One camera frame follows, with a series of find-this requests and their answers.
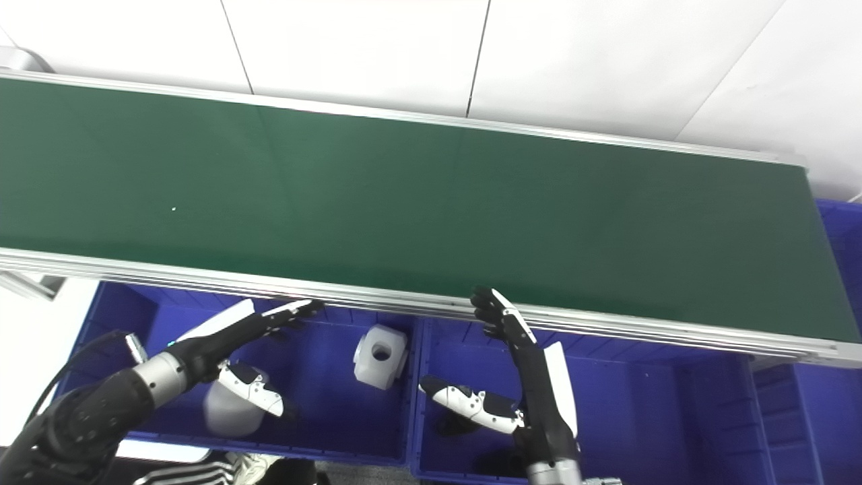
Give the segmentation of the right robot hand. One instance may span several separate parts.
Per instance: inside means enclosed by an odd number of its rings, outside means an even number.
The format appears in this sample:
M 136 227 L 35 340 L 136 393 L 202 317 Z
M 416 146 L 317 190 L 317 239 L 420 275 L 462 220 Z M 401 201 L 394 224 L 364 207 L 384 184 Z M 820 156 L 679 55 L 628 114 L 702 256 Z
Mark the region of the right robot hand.
M 477 286 L 470 301 L 484 333 L 508 348 L 521 384 L 520 404 L 433 375 L 421 377 L 418 389 L 459 417 L 511 435 L 529 475 L 575 469 L 578 418 L 561 345 L 539 346 L 520 310 L 496 289 Z

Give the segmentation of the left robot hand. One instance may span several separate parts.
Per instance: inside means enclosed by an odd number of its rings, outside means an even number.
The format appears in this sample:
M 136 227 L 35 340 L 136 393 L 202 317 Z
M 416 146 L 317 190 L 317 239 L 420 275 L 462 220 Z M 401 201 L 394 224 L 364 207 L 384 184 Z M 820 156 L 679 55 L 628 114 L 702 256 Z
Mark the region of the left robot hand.
M 323 307 L 321 300 L 296 300 L 260 313 L 252 300 L 241 300 L 186 331 L 169 345 L 168 351 L 187 369 L 188 387 L 216 381 L 256 408 L 293 420 L 298 417 L 296 405 L 285 400 L 261 371 L 243 362 L 233 362 L 231 355 L 283 327 L 302 328 L 304 318 Z

